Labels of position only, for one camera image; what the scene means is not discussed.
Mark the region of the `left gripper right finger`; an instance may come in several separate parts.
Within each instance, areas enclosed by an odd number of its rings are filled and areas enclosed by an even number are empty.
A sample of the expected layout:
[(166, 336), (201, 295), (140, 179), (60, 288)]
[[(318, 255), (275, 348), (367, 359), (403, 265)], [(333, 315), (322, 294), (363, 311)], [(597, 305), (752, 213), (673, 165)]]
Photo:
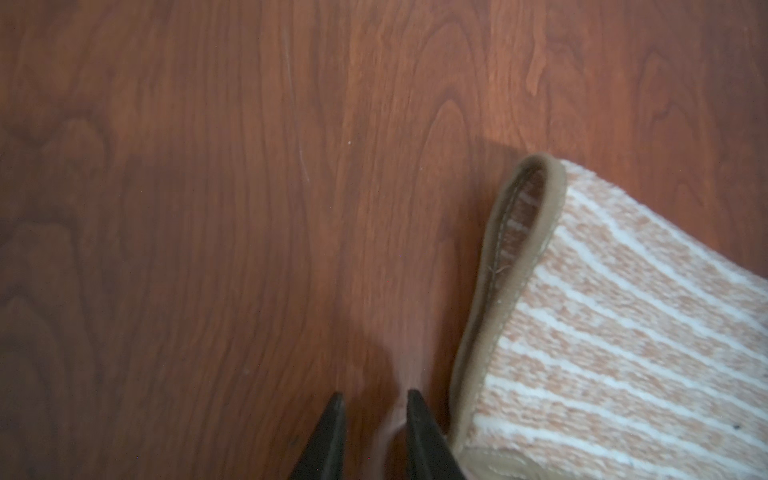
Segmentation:
[(407, 475), (414, 480), (465, 480), (423, 395), (407, 394)]

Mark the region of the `striped brown square dishcloth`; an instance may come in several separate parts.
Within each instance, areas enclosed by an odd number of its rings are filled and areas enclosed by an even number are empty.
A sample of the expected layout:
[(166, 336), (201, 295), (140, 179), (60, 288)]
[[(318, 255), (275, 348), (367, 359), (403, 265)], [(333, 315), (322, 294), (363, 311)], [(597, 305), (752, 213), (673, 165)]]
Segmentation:
[(763, 479), (767, 281), (531, 155), (493, 206), (449, 396), (470, 479)]

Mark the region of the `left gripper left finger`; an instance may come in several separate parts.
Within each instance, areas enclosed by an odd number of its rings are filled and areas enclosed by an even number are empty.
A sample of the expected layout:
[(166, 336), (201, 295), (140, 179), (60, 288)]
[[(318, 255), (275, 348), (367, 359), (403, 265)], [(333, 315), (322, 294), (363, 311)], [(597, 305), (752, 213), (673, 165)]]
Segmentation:
[(343, 478), (346, 442), (346, 406), (335, 392), (295, 464), (290, 480), (340, 480)]

